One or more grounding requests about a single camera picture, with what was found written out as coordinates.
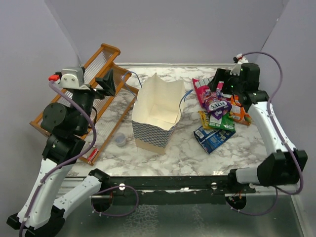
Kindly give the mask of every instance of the white marble surface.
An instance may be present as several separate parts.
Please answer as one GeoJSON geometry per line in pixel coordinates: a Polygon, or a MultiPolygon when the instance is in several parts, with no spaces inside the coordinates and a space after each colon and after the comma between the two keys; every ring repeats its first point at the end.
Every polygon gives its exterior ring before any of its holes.
{"type": "MultiPolygon", "coordinates": [[[[134,67],[128,69],[136,72],[141,81],[154,73],[166,81],[182,79],[186,90],[193,88],[192,78],[207,78],[216,72],[216,68],[134,67]]],[[[139,87],[135,76],[128,80],[128,84],[139,87]]],[[[97,147],[106,138],[105,127],[114,123],[114,118],[118,118],[117,109],[127,105],[131,99],[132,95],[129,92],[122,92],[114,101],[116,106],[108,108],[100,118],[97,123],[97,147]]],[[[192,92],[187,97],[183,116],[171,137],[165,155],[158,155],[135,146],[131,111],[129,111],[117,130],[127,136],[127,144],[124,147],[117,147],[111,140],[93,167],[77,161],[69,175],[86,176],[94,168],[116,176],[221,175],[227,174],[232,168],[257,166],[266,157],[266,149],[257,127],[238,123],[235,124],[236,134],[208,155],[193,135],[193,131],[201,125],[198,110],[201,108],[196,94],[192,92]]]]}

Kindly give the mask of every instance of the red button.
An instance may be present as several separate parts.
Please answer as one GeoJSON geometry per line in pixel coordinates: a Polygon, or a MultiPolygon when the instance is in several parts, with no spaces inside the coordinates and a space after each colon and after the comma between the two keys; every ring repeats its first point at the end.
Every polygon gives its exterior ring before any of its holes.
{"type": "Polygon", "coordinates": [[[58,81],[60,78],[58,75],[51,75],[48,80],[58,81]]]}

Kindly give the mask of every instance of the patterned bag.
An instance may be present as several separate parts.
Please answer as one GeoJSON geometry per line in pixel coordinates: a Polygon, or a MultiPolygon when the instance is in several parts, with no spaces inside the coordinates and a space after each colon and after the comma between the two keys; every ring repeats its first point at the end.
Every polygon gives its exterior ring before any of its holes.
{"type": "Polygon", "coordinates": [[[145,81],[132,112],[137,147],[165,153],[184,108],[184,94],[183,81],[165,82],[157,74],[145,81]]]}

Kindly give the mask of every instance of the blue rope handle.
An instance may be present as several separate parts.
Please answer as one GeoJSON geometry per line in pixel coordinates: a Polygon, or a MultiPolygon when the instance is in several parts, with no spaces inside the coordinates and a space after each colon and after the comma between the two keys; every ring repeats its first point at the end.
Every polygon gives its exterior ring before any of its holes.
{"type": "Polygon", "coordinates": [[[181,114],[181,116],[182,116],[182,111],[181,111],[181,103],[182,103],[182,101],[184,100],[184,101],[186,101],[186,98],[187,98],[187,96],[192,92],[193,90],[189,90],[187,93],[185,93],[184,94],[184,96],[182,97],[182,99],[180,100],[180,103],[179,103],[179,110],[180,110],[180,114],[181,114]]]}
{"type": "Polygon", "coordinates": [[[143,88],[143,85],[142,85],[142,83],[140,82],[140,79],[139,79],[138,75],[137,75],[135,72],[128,71],[128,72],[126,72],[126,73],[124,74],[124,76],[122,77],[122,81],[123,81],[123,83],[124,83],[126,89],[129,90],[129,92],[132,93],[132,94],[135,96],[136,101],[137,101],[137,95],[136,95],[134,92],[132,92],[132,91],[129,89],[129,87],[127,86],[127,84],[126,84],[125,77],[126,77],[126,75],[129,74],[129,73],[131,73],[131,74],[134,73],[134,74],[137,76],[137,79],[138,79],[138,81],[139,81],[139,84],[140,84],[140,87],[141,87],[141,88],[143,88]]]}

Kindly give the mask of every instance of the gray wall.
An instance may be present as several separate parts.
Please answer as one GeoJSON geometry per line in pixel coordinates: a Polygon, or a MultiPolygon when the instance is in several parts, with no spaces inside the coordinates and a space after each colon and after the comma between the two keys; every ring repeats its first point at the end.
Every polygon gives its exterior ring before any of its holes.
{"type": "MultiPolygon", "coordinates": [[[[277,117],[297,148],[305,149],[309,155],[300,197],[312,223],[316,219],[315,12],[315,0],[290,0],[263,48],[280,61],[284,72],[284,83],[273,101],[277,117]]],[[[262,70],[261,88],[271,94],[278,82],[278,69],[264,55],[258,57],[257,63],[262,70]]]]}
{"type": "Polygon", "coordinates": [[[38,174],[44,137],[29,122],[55,96],[48,77],[77,56],[43,0],[10,0],[0,7],[0,236],[38,174]]]}
{"type": "Polygon", "coordinates": [[[83,62],[104,42],[133,63],[232,63],[261,49],[287,1],[46,0],[83,62]]]}

